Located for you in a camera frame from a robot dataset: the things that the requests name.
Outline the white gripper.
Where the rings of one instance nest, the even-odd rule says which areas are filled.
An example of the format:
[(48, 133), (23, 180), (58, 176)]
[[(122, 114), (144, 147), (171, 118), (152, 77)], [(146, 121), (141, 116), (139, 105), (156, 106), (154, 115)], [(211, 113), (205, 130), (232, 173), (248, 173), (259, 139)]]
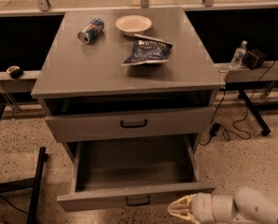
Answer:
[(197, 224), (197, 220), (201, 224), (232, 224), (238, 214), (231, 196), (207, 193), (186, 195), (170, 203), (167, 211), (190, 224)]

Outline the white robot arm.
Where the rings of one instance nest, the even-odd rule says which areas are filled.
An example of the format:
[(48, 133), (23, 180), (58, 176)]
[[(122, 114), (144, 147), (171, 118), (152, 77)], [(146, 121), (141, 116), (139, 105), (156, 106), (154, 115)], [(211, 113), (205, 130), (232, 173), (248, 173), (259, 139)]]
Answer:
[(249, 187), (233, 195), (187, 195), (171, 203), (168, 212), (190, 224), (278, 224), (278, 205)]

